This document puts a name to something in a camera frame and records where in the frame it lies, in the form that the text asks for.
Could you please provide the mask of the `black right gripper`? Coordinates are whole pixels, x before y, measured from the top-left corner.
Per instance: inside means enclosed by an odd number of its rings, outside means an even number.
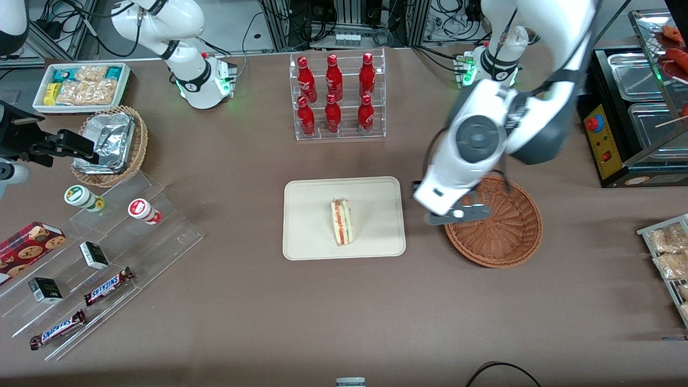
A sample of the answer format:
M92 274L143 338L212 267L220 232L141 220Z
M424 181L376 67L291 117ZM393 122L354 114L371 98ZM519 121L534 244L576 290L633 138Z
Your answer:
M70 130L59 130L51 141L42 141L45 134L38 122L45 117L20 110L2 101L1 157L8 161L34 162L52 166L54 156L74 157L91 164L100 163L95 143Z

